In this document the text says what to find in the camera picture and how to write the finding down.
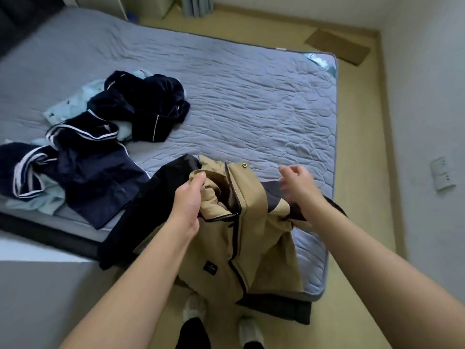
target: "black label patch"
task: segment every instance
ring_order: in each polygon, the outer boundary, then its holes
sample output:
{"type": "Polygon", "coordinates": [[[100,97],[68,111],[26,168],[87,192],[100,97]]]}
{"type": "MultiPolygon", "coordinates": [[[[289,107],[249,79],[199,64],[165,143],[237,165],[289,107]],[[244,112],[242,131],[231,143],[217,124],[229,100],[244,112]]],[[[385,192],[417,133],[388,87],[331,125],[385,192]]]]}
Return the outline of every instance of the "black label patch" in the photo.
{"type": "Polygon", "coordinates": [[[207,261],[206,264],[204,265],[204,271],[207,271],[213,276],[216,274],[217,270],[218,270],[218,266],[214,263],[211,263],[210,261],[207,261]]]}

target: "person's right arm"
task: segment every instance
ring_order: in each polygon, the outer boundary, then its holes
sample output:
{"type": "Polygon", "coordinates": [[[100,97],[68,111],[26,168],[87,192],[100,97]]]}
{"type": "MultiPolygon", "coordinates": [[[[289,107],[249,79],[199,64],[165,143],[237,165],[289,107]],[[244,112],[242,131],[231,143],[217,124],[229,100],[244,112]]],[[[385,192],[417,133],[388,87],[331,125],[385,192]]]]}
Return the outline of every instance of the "person's right arm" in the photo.
{"type": "Polygon", "coordinates": [[[300,206],[393,348],[465,348],[461,302],[333,208],[305,168],[279,171],[286,199],[300,206]]]}

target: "yellow floor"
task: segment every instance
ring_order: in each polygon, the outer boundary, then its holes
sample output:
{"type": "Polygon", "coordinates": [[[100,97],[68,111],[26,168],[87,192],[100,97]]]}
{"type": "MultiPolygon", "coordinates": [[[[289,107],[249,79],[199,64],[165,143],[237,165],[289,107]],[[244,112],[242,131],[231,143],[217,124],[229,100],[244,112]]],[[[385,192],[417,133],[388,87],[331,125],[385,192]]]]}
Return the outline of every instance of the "yellow floor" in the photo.
{"type": "MultiPolygon", "coordinates": [[[[184,18],[177,7],[164,20],[141,19],[141,24],[296,51],[312,50],[304,41],[315,30],[308,25],[224,11],[215,11],[204,19],[184,18]]],[[[372,51],[359,67],[339,62],[335,201],[355,223],[394,250],[376,41],[339,35],[370,46],[372,51]]],[[[188,294],[187,289],[174,287],[152,348],[174,348],[188,294]]],[[[239,348],[237,321],[244,314],[258,319],[267,349],[389,348],[333,259],[326,293],[313,305],[310,326],[239,306],[209,308],[206,330],[213,349],[239,348]]]]}

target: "navy blue pants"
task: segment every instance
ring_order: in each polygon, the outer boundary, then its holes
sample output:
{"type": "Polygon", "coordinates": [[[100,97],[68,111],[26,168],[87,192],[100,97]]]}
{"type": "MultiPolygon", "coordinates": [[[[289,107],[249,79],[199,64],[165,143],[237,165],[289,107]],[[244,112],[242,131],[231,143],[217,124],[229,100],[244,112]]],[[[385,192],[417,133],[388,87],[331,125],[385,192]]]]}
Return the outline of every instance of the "navy blue pants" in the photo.
{"type": "MultiPolygon", "coordinates": [[[[176,349],[210,349],[210,339],[206,334],[205,327],[203,326],[200,318],[191,318],[182,325],[181,332],[179,333],[178,343],[176,349]]],[[[244,349],[264,349],[258,341],[252,341],[244,345],[244,349]]]]}

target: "cardboard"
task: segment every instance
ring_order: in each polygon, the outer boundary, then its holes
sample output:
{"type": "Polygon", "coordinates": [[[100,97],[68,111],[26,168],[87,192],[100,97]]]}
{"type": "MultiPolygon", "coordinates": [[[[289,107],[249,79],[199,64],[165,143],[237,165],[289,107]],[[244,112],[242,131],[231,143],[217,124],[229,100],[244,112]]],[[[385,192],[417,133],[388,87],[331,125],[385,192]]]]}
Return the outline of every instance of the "cardboard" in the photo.
{"type": "Polygon", "coordinates": [[[370,53],[370,48],[353,43],[337,35],[317,29],[305,43],[324,52],[331,52],[356,66],[360,65],[370,53]]]}

